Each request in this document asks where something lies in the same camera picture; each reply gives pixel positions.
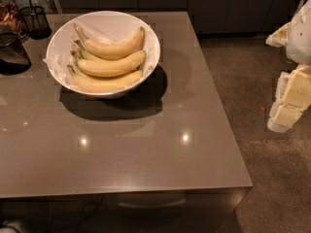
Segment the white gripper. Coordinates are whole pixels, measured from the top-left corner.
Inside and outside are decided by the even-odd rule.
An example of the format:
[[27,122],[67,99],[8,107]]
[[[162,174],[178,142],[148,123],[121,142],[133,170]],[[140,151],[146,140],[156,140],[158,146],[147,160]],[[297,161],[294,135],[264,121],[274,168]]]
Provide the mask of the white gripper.
[[287,58],[299,64],[290,73],[281,73],[267,122],[269,130],[285,133],[311,106],[311,0],[290,23],[269,35],[265,43],[275,48],[286,47]]

